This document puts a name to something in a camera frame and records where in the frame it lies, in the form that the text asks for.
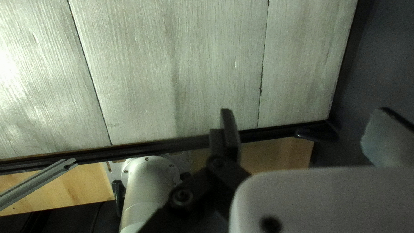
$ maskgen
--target black frame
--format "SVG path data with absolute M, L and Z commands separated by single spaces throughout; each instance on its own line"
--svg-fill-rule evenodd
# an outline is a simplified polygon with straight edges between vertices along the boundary
M 292 137 L 297 129 L 311 131 L 330 130 L 326 121 L 313 121 L 301 124 L 274 126 L 258 129 L 241 130 L 241 143 L 263 141 L 276 138 Z M 141 157 L 154 154 L 173 153 L 209 147 L 209 136 L 173 138 L 143 143 L 131 143 L 118 146 L 72 150 L 58 153 L 30 155 L 0 160 L 0 175 L 41 170 L 60 159 L 76 158 L 78 164 L 98 163 L 111 160 Z

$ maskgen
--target light wood surface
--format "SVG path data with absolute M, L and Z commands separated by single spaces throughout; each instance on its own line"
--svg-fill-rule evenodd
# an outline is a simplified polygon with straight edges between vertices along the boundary
M 257 127 L 266 0 L 69 0 L 113 144 Z
M 298 138 L 279 138 L 243 143 L 240 165 L 251 174 L 259 172 L 308 168 L 313 142 Z M 210 149 L 191 151 L 195 173 L 205 166 Z
M 0 176 L 0 192 L 36 172 Z M 114 200 L 102 163 L 79 165 L 0 211 L 0 216 Z
M 270 0 L 259 127 L 327 119 L 356 0 Z
M 108 146 L 66 0 L 0 4 L 0 158 Z

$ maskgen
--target metal bar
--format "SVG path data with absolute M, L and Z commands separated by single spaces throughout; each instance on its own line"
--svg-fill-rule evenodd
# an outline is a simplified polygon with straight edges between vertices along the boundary
M 263 141 L 275 138 L 293 137 L 296 129 L 325 129 L 325 121 L 314 121 L 285 126 L 241 130 L 242 143 Z M 174 138 L 160 141 L 132 143 L 103 148 L 73 150 L 66 152 L 31 155 L 0 160 L 0 175 L 41 170 L 60 159 L 76 158 L 78 164 L 98 163 L 110 160 L 140 157 L 145 155 L 196 150 L 209 147 L 209 136 L 201 135 L 187 138 Z
M 76 167 L 76 159 L 62 159 L 0 194 L 0 211 Z

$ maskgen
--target wood grain surface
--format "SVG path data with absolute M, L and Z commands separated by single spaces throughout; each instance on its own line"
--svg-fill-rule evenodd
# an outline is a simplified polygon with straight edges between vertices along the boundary
M 313 142 L 298 138 L 278 138 L 243 143 L 240 166 L 250 174 L 259 172 L 308 168 Z M 205 166 L 210 149 L 191 151 L 193 174 Z
M 0 4 L 0 158 L 110 145 L 66 0 Z
M 257 127 L 266 0 L 69 0 L 113 144 Z
M 0 176 L 0 192 L 36 172 Z M 79 165 L 0 211 L 0 216 L 114 200 L 102 163 Z
M 270 0 L 259 127 L 327 119 L 356 0 Z

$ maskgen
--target black cable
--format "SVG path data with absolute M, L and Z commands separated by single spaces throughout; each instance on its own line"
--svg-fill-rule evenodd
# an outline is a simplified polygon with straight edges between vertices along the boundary
M 94 216 L 94 220 L 92 221 L 92 226 L 91 226 L 90 233 L 94 233 L 94 230 L 95 230 L 95 224 L 96 224 L 96 220 L 98 219 L 99 212 L 100 212 L 101 207 L 103 206 L 103 204 L 104 204 L 104 203 L 105 203 L 105 201 L 104 201 L 104 202 L 102 202 L 102 203 L 99 205 L 98 210 L 96 211 L 96 214 L 95 214 L 95 216 Z

